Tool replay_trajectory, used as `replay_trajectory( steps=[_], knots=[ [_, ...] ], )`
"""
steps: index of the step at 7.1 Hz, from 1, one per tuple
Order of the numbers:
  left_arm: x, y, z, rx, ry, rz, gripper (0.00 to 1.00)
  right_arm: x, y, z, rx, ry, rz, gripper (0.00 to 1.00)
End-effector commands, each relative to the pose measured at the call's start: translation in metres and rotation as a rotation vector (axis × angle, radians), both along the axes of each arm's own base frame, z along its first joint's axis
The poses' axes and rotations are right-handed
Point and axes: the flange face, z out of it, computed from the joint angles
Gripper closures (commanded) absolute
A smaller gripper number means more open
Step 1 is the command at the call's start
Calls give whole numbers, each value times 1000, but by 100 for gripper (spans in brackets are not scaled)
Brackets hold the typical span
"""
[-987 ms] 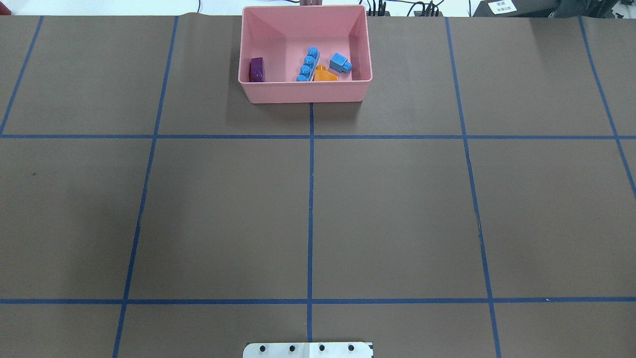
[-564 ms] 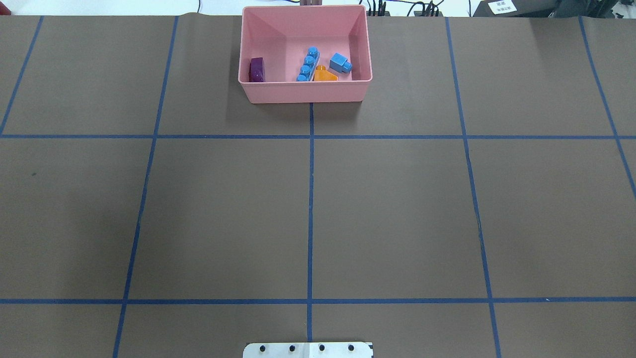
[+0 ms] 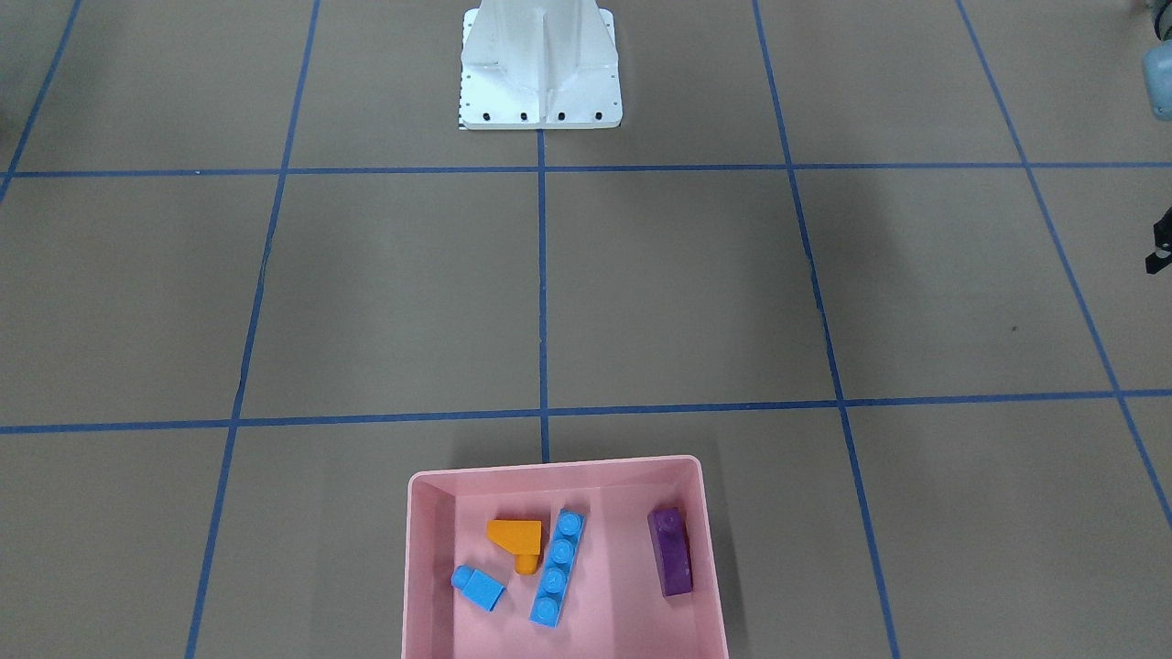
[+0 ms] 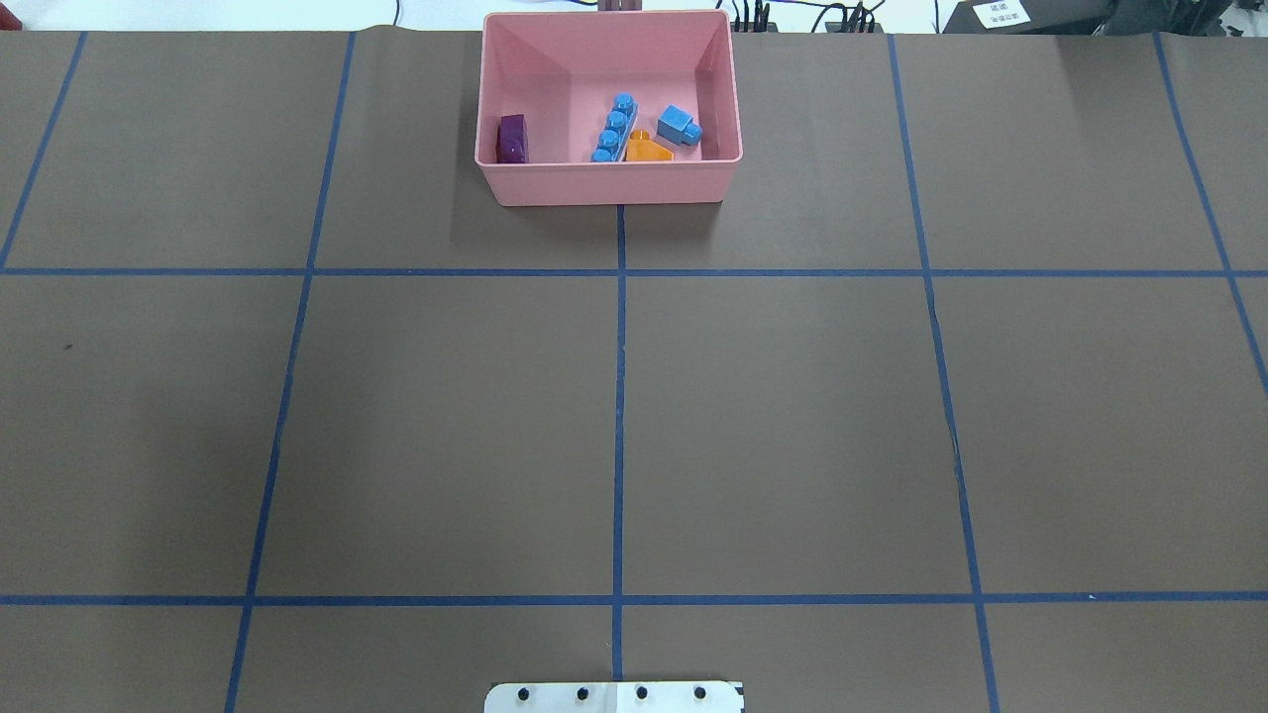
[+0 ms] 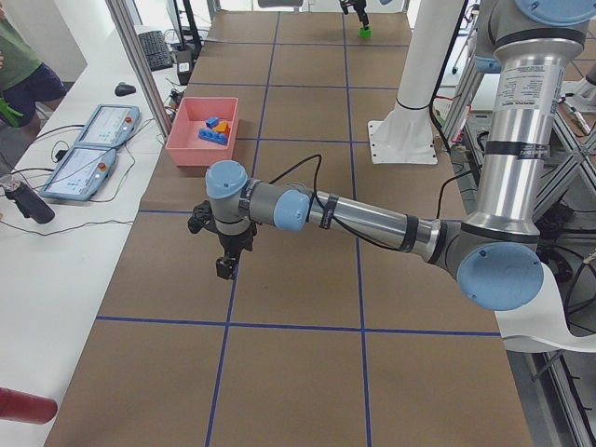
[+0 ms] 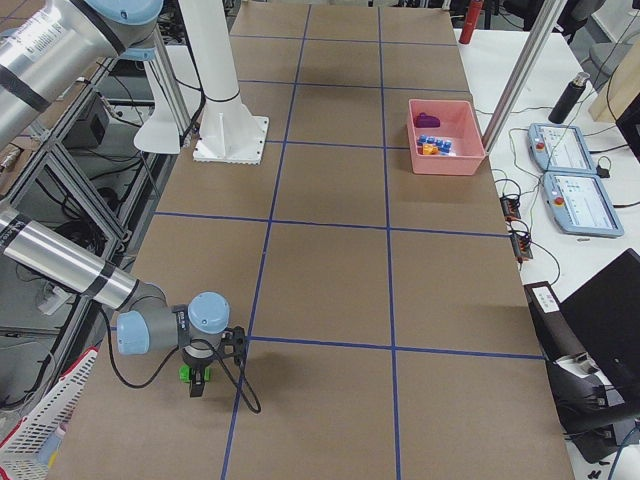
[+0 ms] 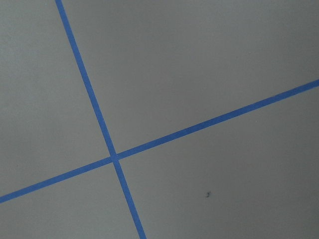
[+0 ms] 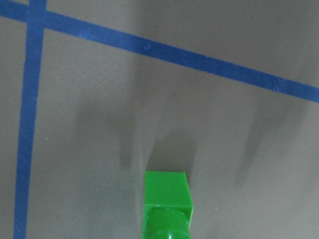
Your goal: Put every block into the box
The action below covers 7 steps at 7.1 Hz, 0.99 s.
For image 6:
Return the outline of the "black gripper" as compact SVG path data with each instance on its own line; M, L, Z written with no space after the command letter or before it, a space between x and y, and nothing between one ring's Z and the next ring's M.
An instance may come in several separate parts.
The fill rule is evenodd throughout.
M181 350L181 358L183 360L183 364L196 369L196 371L191 375L189 396L191 398L201 397L205 387L202 368L207 366L211 367L215 361L221 360L221 356L218 353L214 353L213 350L209 348L199 349L187 346Z

